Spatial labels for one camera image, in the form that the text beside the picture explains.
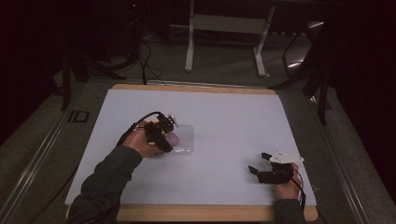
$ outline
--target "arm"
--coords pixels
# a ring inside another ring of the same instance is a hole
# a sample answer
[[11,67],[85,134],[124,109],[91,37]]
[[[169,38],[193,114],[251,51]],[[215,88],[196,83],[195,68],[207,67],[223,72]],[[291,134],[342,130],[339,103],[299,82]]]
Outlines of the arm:
[[143,129],[132,132],[115,147],[103,161],[96,165],[94,173],[81,186],[81,193],[73,201],[68,224],[80,224],[92,219],[95,223],[117,223],[120,196],[132,172],[143,158],[151,153],[161,152],[147,143]]
[[[292,167],[298,170],[296,164],[293,163]],[[293,178],[301,184],[297,172],[294,172]],[[275,224],[305,224],[304,213],[297,200],[299,192],[299,188],[292,181],[275,186],[276,197],[279,199],[274,203]]]

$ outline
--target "transparent box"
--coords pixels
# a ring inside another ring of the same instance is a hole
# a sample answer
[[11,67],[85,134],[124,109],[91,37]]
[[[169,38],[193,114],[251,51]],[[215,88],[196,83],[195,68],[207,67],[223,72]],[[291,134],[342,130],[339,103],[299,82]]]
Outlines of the transparent box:
[[175,127],[172,133],[177,136],[179,142],[173,147],[173,150],[170,151],[169,154],[179,156],[191,155],[193,152],[193,128],[190,125],[179,124],[178,128]]

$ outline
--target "electronic device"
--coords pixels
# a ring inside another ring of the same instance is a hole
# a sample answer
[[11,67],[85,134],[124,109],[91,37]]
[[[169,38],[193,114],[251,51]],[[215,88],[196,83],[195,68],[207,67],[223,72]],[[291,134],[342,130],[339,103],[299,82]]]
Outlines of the electronic device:
[[248,169],[263,184],[284,184],[289,182],[293,177],[293,168],[290,163],[304,161],[302,157],[296,157],[281,151],[278,151],[275,156],[263,152],[262,157],[271,162],[271,171],[262,172],[252,166],[249,166]]
[[146,138],[149,144],[157,146],[160,150],[164,152],[172,151],[173,147],[178,144],[178,138],[174,133],[171,133],[174,130],[174,125],[178,127],[176,123],[176,118],[172,115],[168,115],[166,117],[161,112],[152,112],[147,114],[145,117],[135,122],[129,129],[126,131],[120,138],[117,146],[120,146],[122,142],[126,139],[126,137],[134,130],[137,129],[137,125],[142,122],[144,119],[152,116],[158,115],[158,120],[150,121],[143,128],[146,131]]

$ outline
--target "hand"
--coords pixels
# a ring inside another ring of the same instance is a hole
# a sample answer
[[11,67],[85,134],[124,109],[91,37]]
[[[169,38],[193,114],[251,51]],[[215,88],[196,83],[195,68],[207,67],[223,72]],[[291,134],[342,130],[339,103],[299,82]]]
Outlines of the hand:
[[138,124],[138,128],[136,131],[131,132],[126,139],[121,144],[125,147],[131,147],[140,155],[145,158],[152,153],[163,153],[159,148],[155,145],[150,145],[146,138],[146,131],[142,128],[147,124],[144,120]]
[[[293,170],[298,171],[298,166],[294,163],[291,164]],[[298,173],[293,171],[293,179],[301,186],[301,180],[298,178]],[[275,185],[275,195],[281,199],[298,199],[300,189],[296,186],[293,181],[289,181],[285,184]]]

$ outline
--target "cable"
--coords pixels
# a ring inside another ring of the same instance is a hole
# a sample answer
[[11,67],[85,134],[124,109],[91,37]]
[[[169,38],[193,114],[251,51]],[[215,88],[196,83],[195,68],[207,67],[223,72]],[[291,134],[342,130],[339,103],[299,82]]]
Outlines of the cable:
[[120,146],[123,143],[123,141],[125,141],[126,137],[129,135],[129,133],[133,132],[140,122],[142,122],[146,118],[151,117],[151,116],[156,115],[156,114],[161,115],[161,112],[159,112],[159,111],[151,112],[151,113],[147,114],[145,117],[143,117],[140,120],[138,120],[137,122],[133,123],[131,125],[131,127],[121,136],[119,142],[117,143],[117,146]]
[[72,179],[72,177],[74,176],[74,174],[76,173],[77,168],[73,171],[73,173],[67,178],[67,180],[64,182],[64,184],[62,185],[62,187],[58,190],[58,192],[55,194],[55,196],[53,196],[48,202],[47,204],[32,218],[30,219],[30,221],[28,222],[28,224],[32,224],[35,222],[35,220],[40,217],[45,211],[46,209],[53,203],[53,201],[55,201],[55,199],[61,194],[61,192],[64,190],[64,188],[67,186],[67,184],[70,182],[70,180]]
[[[279,170],[279,171],[282,172],[282,173],[283,173],[284,175],[286,175],[287,177],[289,177],[289,175],[288,175],[286,172],[284,172],[284,171],[282,171],[282,170]],[[305,195],[305,192],[304,192],[304,189],[303,189],[303,185],[304,185],[303,178],[301,177],[300,173],[299,173],[297,170],[294,170],[294,169],[293,169],[293,171],[297,172],[298,176],[299,176],[300,179],[301,179],[301,184],[297,183],[297,181],[296,181],[293,177],[292,177],[290,180],[291,180],[291,181],[297,186],[297,188],[301,191],[300,204],[301,204],[302,210],[304,211],[304,210],[305,210],[306,195]]]
[[329,222],[327,222],[326,218],[324,218],[323,214],[321,214],[321,212],[319,211],[318,207],[317,207],[317,211],[318,211],[319,217],[323,220],[323,222],[325,224],[329,224]]

